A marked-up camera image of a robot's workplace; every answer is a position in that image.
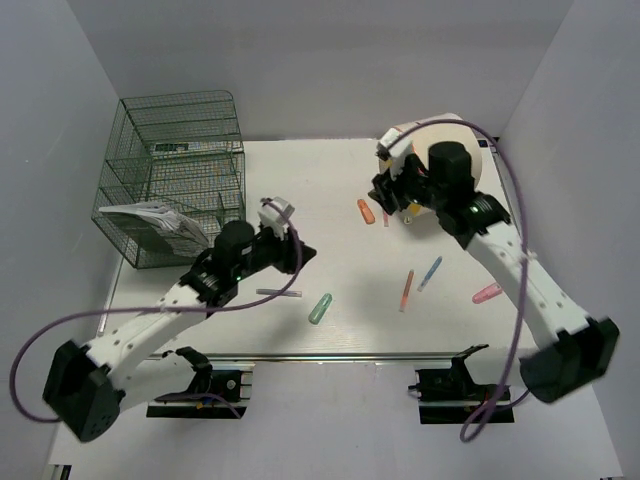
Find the grey setup guide booklet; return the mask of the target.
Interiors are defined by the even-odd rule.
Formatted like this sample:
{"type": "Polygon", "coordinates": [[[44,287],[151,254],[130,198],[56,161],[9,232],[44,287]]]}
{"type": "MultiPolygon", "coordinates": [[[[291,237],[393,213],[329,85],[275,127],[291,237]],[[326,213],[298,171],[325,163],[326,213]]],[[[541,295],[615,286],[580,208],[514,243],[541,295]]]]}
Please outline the grey setup guide booklet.
{"type": "Polygon", "coordinates": [[[198,222],[159,201],[103,206],[99,213],[152,253],[195,258],[209,247],[198,222]]]}

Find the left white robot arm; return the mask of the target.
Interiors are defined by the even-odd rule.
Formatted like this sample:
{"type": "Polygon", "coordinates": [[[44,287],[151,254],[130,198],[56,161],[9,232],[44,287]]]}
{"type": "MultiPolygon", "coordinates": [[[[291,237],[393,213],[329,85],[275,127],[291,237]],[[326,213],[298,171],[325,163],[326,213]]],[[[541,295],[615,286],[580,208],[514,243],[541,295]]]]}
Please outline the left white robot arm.
{"type": "Polygon", "coordinates": [[[82,443],[104,434],[119,414],[169,395],[191,399],[211,387],[211,365],[191,347],[149,356],[227,306],[240,281],[270,267],[294,276],[317,254],[290,227],[232,221],[156,306],[83,345],[69,340],[54,354],[43,399],[82,443]]]}

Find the round white drawer organizer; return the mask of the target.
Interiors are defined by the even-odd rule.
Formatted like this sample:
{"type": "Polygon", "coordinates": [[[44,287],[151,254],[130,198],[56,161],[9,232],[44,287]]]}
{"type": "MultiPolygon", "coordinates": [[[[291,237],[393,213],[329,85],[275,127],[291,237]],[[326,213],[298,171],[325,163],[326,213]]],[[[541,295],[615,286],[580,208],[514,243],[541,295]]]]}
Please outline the round white drawer organizer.
{"type": "Polygon", "coordinates": [[[413,142],[416,154],[429,176],[432,207],[410,204],[401,213],[415,218],[425,210],[437,211],[458,206],[475,195],[482,173],[482,152],[472,129],[462,125],[462,118],[445,113],[421,121],[396,125],[413,142]]]}

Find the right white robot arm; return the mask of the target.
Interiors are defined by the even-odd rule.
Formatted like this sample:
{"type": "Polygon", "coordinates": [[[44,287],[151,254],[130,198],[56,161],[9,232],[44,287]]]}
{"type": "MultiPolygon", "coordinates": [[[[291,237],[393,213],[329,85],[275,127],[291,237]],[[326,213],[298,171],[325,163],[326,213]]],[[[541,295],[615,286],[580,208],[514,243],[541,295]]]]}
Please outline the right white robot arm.
{"type": "Polygon", "coordinates": [[[620,330],[594,319],[573,301],[522,242],[507,210],[475,187],[473,159],[459,142],[433,144],[426,161],[409,141],[380,147],[389,166],[372,181],[370,197],[393,214],[411,204],[432,210],[441,228],[478,261],[518,309],[536,344],[519,359],[519,375],[533,396],[551,404],[601,378],[620,330]]]}

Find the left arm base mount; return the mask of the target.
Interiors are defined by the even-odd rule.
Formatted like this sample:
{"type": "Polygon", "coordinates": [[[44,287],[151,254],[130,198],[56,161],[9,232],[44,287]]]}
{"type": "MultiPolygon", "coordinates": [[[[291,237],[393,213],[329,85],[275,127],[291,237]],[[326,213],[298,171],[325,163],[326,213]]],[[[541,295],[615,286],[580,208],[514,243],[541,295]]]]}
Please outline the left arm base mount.
{"type": "Polygon", "coordinates": [[[176,354],[189,365],[190,382],[183,390],[173,390],[148,404],[147,418],[237,419],[246,412],[253,384],[254,367],[238,363],[212,363],[191,347],[162,354],[176,354]]]}

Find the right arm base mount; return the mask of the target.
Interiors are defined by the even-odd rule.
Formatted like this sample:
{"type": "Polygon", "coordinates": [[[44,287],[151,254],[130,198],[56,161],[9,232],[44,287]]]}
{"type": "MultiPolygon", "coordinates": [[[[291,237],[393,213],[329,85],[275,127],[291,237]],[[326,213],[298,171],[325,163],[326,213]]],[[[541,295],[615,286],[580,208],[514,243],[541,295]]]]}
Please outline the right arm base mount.
{"type": "Polygon", "coordinates": [[[415,380],[407,390],[418,402],[420,423],[462,425],[498,391],[506,356],[505,348],[478,344],[415,357],[415,380]]]}

